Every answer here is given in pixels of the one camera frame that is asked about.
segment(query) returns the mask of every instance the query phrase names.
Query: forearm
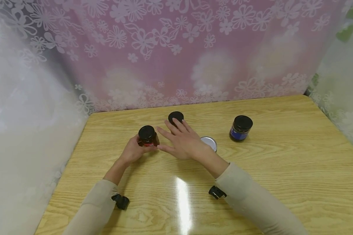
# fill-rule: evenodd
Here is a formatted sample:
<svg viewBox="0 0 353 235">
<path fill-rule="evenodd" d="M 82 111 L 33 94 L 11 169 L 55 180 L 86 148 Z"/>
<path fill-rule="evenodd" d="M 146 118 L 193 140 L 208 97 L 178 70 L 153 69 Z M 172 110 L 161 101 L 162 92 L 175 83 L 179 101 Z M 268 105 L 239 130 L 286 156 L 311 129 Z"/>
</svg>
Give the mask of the forearm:
<svg viewBox="0 0 353 235">
<path fill-rule="evenodd" d="M 116 194 L 117 185 L 114 183 L 107 180 L 97 182 L 63 235 L 98 235 L 114 210 L 115 201 L 111 197 Z"/>
<path fill-rule="evenodd" d="M 115 183 L 116 185 L 119 185 L 119 182 L 129 165 L 129 162 L 119 158 L 107 171 L 103 179 Z"/>
<path fill-rule="evenodd" d="M 288 208 L 235 164 L 229 165 L 216 153 L 208 153 L 198 161 L 216 178 L 217 187 L 227 194 L 225 200 L 231 208 L 265 235 L 308 234 Z"/>
<path fill-rule="evenodd" d="M 194 160 L 204 166 L 213 178 L 216 179 L 228 168 L 229 163 L 218 156 L 210 146 L 206 146 L 206 148 L 200 154 L 197 154 Z"/>
</svg>

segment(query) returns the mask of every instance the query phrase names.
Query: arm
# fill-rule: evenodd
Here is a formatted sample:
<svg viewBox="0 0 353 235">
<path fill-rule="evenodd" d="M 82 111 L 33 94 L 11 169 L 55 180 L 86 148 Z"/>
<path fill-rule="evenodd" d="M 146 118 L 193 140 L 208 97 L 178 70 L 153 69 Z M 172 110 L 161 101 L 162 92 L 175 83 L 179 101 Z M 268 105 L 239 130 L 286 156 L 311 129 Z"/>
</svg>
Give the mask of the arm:
<svg viewBox="0 0 353 235">
<path fill-rule="evenodd" d="M 306 235 L 302 223 L 279 200 L 272 196 L 234 163 L 227 163 L 210 146 L 200 140 L 187 124 L 173 119 L 177 128 L 165 121 L 171 133 L 157 128 L 174 147 L 161 145 L 160 150 L 179 159 L 198 161 L 216 179 L 219 189 L 226 193 L 226 202 L 253 222 L 265 235 Z"/>
<path fill-rule="evenodd" d="M 213 151 L 197 157 L 226 193 L 225 201 L 237 213 L 253 222 L 265 235 L 307 235 L 293 213 L 234 163 L 228 164 Z"/>
<path fill-rule="evenodd" d="M 137 139 L 138 136 L 134 136 L 129 140 L 123 153 L 104 178 L 90 190 L 63 235 L 97 235 L 105 227 L 115 207 L 115 201 L 111 197 L 118 194 L 117 185 L 124 171 L 144 153 L 157 149 L 140 147 Z"/>
</svg>

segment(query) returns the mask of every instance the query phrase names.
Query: blue label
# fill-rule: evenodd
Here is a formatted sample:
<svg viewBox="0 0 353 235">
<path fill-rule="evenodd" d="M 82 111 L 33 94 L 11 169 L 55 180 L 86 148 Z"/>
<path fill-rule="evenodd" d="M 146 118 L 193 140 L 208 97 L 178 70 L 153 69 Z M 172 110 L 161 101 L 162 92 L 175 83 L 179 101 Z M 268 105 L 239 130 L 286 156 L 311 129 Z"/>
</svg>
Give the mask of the blue label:
<svg viewBox="0 0 353 235">
<path fill-rule="evenodd" d="M 234 137 L 234 139 L 238 139 L 238 140 L 245 139 L 248 135 L 248 133 L 245 133 L 245 134 L 238 133 L 233 128 L 231 128 L 230 134 Z"/>
</svg>

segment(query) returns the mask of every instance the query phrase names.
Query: hand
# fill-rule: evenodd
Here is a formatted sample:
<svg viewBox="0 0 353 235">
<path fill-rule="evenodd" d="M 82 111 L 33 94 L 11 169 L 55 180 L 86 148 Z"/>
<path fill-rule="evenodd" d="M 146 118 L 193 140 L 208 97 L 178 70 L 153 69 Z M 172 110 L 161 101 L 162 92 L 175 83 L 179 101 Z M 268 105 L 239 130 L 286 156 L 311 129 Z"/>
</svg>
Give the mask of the hand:
<svg viewBox="0 0 353 235">
<path fill-rule="evenodd" d="M 176 124 L 177 128 L 168 120 L 165 120 L 165 124 L 171 133 L 160 127 L 157 127 L 157 131 L 165 138 L 169 139 L 174 147 L 158 145 L 157 148 L 178 159 L 197 160 L 199 156 L 214 152 L 209 145 L 201 141 L 199 135 L 185 120 L 182 120 L 183 123 L 180 123 L 177 119 L 173 118 L 173 122 Z"/>
<path fill-rule="evenodd" d="M 139 159 L 144 153 L 157 150 L 157 147 L 155 146 L 139 146 L 137 143 L 138 141 L 139 135 L 137 134 L 129 140 L 118 160 L 131 164 Z"/>
</svg>

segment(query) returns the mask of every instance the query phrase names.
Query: wooden table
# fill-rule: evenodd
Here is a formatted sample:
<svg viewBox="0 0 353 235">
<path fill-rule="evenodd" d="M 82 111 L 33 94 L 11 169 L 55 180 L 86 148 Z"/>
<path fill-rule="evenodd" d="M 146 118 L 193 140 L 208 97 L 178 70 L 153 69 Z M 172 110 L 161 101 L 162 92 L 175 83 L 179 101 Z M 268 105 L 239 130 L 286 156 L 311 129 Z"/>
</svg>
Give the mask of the wooden table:
<svg viewBox="0 0 353 235">
<path fill-rule="evenodd" d="M 353 235 L 353 146 L 306 96 L 92 114 L 36 234 L 61 234 L 128 139 L 144 125 L 166 128 L 163 121 L 175 110 L 199 135 L 217 141 L 220 156 L 285 203 L 310 234 Z M 235 143 L 228 134 L 240 114 L 254 125 L 244 142 Z M 161 151 L 144 156 L 119 185 L 129 207 L 116 208 L 102 234 L 260 234 L 223 199 L 208 194 L 213 184 L 194 161 Z"/>
</svg>

